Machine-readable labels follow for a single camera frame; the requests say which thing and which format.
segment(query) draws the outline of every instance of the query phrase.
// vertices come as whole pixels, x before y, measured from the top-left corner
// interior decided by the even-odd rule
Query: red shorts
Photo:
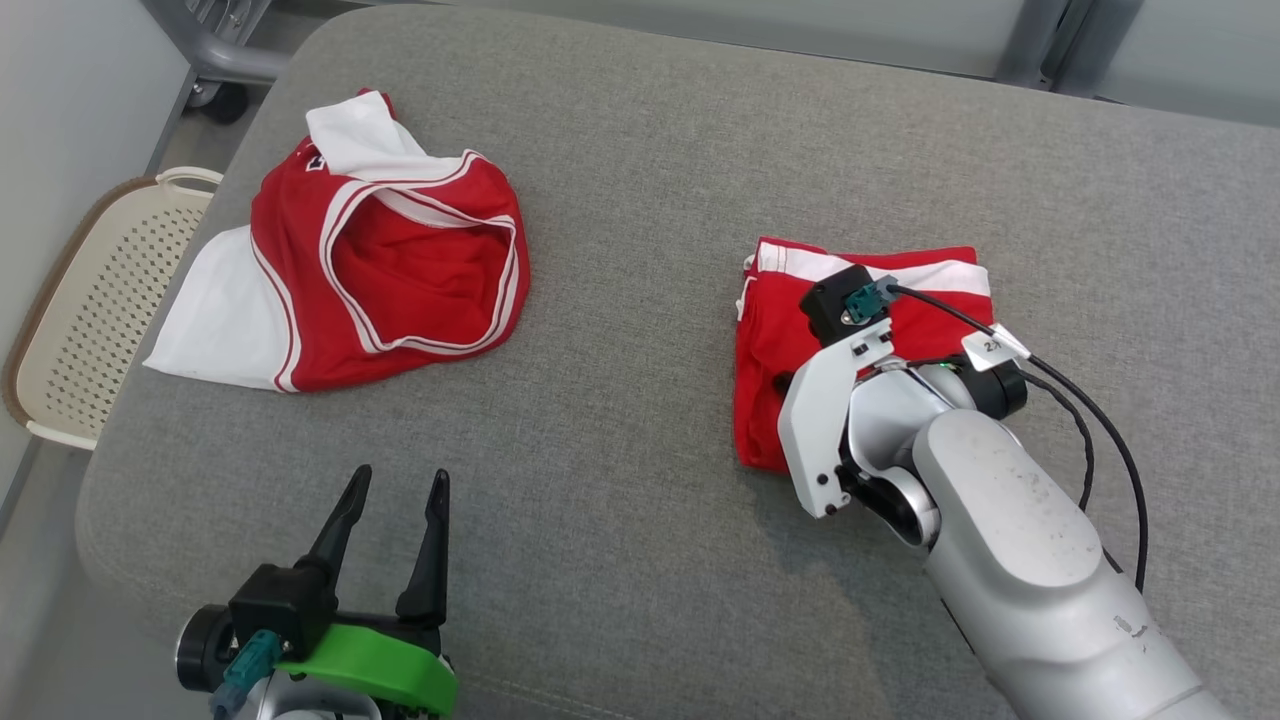
[[[809,333],[800,299],[813,283],[850,264],[872,278],[892,274],[899,284],[937,296],[974,319],[995,322],[987,270],[972,247],[945,247],[897,255],[832,255],[820,247],[762,237],[746,263],[739,300],[733,442],[744,465],[787,471],[778,441],[778,413],[791,375],[819,350]],[[890,306],[895,352],[928,360],[961,351],[973,329],[919,300],[901,297]]]

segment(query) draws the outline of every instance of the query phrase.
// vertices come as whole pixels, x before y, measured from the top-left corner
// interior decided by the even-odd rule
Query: clothing
[[[497,347],[530,270],[516,193],[480,154],[428,155],[365,92],[307,113],[250,224],[192,263],[143,365],[282,392]]]
[[[744,465],[786,473],[778,439],[778,414],[791,375],[820,346],[809,333],[800,299],[813,283],[851,264],[865,265],[872,279],[887,274],[899,284],[948,302],[974,319],[995,322],[987,270],[972,247],[946,247],[897,255],[832,255],[820,247],[762,237],[745,263],[733,388],[733,441]],[[960,352],[973,329],[911,297],[890,305],[895,354],[928,360]]]

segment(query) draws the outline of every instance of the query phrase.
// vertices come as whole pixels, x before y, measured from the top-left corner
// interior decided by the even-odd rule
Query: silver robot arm
[[[828,342],[778,419],[801,505],[823,518],[858,500],[927,548],[925,574],[1023,720],[1229,719],[1084,512],[988,416],[1020,406],[992,407],[996,374],[910,368],[883,318]]]

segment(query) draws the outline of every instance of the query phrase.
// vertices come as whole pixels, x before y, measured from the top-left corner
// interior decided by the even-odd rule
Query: beige basket
[[[93,450],[138,342],[223,177],[174,168],[108,192],[76,228],[4,369],[9,413],[38,437]]]

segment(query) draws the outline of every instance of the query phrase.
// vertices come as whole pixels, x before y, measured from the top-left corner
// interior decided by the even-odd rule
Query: gray cushion
[[[740,468],[731,439],[733,300],[758,236],[965,243],[1001,320],[1126,433],[1164,629],[1225,705],[1280,707],[1280,132],[379,8],[298,53],[195,246],[247,220],[305,110],[361,87],[389,92],[429,150],[474,147],[509,176],[534,273],[524,318],[479,359],[315,396],[134,366],[78,532],[92,577],[156,632],[306,551],[360,462],[374,488],[339,596],[390,611],[444,466],[462,717],[1004,716],[923,557],[865,512],[809,518],[786,478]],[[1078,492],[1069,418],[1036,397],[1012,425]],[[1130,491],[1100,448],[1091,515],[1132,568]]]

